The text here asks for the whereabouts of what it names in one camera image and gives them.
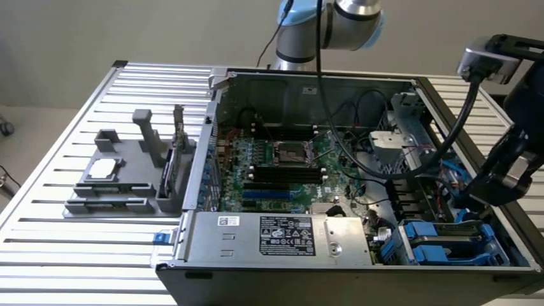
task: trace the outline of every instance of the green circuit board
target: green circuit board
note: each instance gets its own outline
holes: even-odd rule
[[[323,134],[315,137],[309,142],[303,142],[307,149],[305,163],[300,159],[285,154],[277,154],[277,143],[271,140],[256,140],[244,132],[235,136],[228,141],[228,147],[224,147],[224,155],[221,161],[221,201],[220,211],[225,212],[284,212],[284,213],[305,213],[312,203],[332,203],[336,201],[348,203],[351,199],[345,193],[345,187],[349,186],[351,192],[355,192],[360,187],[360,183],[348,178],[344,171],[359,177],[355,168],[341,166],[339,162],[339,152],[341,151],[335,143],[329,133],[323,131]],[[301,146],[301,142],[280,142],[280,146]],[[251,182],[248,178],[249,166],[291,166],[291,167],[312,167],[324,168],[324,175],[328,178],[321,184],[289,184],[289,200],[276,199],[249,199],[255,206],[244,207],[243,197],[244,183]]]

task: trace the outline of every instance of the gray wall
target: gray wall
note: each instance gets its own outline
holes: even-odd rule
[[[0,104],[80,107],[116,59],[251,66],[275,29],[277,3],[0,0]],[[325,51],[324,68],[449,75],[479,35],[544,40],[544,0],[383,4],[388,20],[375,47]]]

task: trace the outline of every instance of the power supply label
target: power supply label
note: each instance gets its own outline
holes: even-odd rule
[[[259,251],[267,256],[315,256],[312,218],[261,216]]]

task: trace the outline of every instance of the aluminum extrusion table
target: aluminum extrusion table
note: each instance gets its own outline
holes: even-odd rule
[[[0,215],[0,304],[175,305],[149,267],[155,232],[176,219],[64,219],[64,200],[95,152],[99,129],[140,137],[132,111],[148,108],[160,136],[173,134],[172,109],[185,107],[189,137],[199,139],[211,68],[129,62],[112,68]],[[455,115],[468,85],[453,76],[427,76]],[[480,90],[465,130],[487,154],[509,120]],[[520,205],[544,233],[544,171]],[[544,304],[544,291],[508,296],[492,306]]]

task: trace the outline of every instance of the slotted metal table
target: slotted metal table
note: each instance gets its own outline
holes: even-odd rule
[[[121,139],[140,137],[135,109],[152,110],[153,129],[171,139],[173,105],[184,105],[187,132],[199,139],[211,69],[129,62],[109,70],[0,215],[1,305],[175,305],[149,267],[149,255],[153,234],[175,228],[177,219],[64,219],[63,203],[95,152],[99,129],[116,129]],[[455,76],[427,77],[457,115],[467,83]],[[480,90],[465,130],[483,154],[509,124]],[[520,205],[544,233],[544,171],[533,179]],[[544,305],[544,291],[488,305]]]

